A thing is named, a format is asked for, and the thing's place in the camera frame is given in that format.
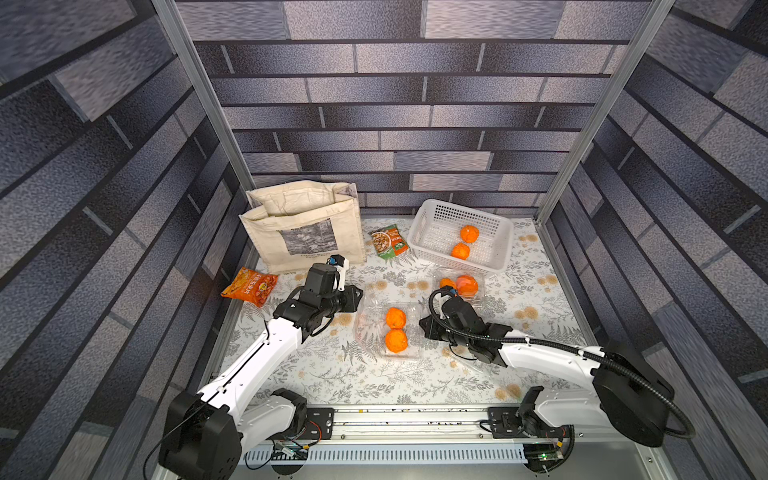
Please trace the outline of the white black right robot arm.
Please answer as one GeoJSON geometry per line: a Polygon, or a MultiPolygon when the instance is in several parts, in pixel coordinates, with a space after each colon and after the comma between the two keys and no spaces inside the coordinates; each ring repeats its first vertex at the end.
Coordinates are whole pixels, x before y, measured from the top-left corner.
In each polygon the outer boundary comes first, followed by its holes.
{"type": "Polygon", "coordinates": [[[426,338],[463,346],[482,364],[527,369],[570,383],[563,392],[530,388],[514,413],[494,421],[494,435],[564,437],[578,426],[611,427],[629,440],[659,447],[696,430],[674,402],[673,387],[635,350],[613,342],[578,346],[486,323],[451,287],[433,291],[419,322],[426,338]]]}

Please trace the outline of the clear plastic clamshell container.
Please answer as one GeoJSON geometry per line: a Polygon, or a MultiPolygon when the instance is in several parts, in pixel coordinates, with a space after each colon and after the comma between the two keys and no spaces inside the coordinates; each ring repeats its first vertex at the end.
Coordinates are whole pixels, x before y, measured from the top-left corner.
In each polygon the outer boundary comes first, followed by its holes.
{"type": "Polygon", "coordinates": [[[437,268],[433,273],[433,285],[435,288],[450,286],[464,300],[480,303],[486,296],[485,276],[468,270],[437,268]]]}
{"type": "Polygon", "coordinates": [[[366,306],[355,322],[355,337],[362,351],[375,360],[417,360],[425,350],[416,303],[366,306]]]}

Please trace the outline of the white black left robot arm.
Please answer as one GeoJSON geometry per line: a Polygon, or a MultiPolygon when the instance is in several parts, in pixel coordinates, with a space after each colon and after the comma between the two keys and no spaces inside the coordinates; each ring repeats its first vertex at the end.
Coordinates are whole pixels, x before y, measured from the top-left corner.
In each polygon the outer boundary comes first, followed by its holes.
{"type": "Polygon", "coordinates": [[[242,455],[261,442],[297,437],[307,424],[307,401],[285,388],[257,407],[253,397],[277,367],[338,313],[354,313],[362,289],[346,285],[347,260],[333,255],[309,269],[306,281],[275,309],[258,339],[197,393],[171,402],[156,448],[160,466],[181,479],[227,479],[242,455]]]}

